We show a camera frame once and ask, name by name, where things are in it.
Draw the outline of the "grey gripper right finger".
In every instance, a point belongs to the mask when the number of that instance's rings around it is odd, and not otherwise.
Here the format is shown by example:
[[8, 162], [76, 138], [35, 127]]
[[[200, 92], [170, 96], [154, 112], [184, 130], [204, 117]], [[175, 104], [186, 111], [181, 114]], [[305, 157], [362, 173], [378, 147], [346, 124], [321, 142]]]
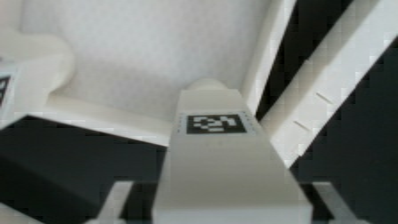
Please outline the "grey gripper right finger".
[[310, 224], [371, 224], [350, 209], [330, 182], [312, 183], [316, 216]]

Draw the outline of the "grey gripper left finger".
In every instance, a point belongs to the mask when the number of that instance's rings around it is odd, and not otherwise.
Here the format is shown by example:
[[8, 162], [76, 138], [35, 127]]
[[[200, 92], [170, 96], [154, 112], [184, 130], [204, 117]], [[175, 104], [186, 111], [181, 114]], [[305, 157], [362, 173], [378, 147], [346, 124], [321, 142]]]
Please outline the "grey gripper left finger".
[[97, 216], [85, 222], [85, 224], [126, 224], [126, 220], [120, 218], [120, 214], [131, 188], [131, 181], [117, 181], [113, 183]]

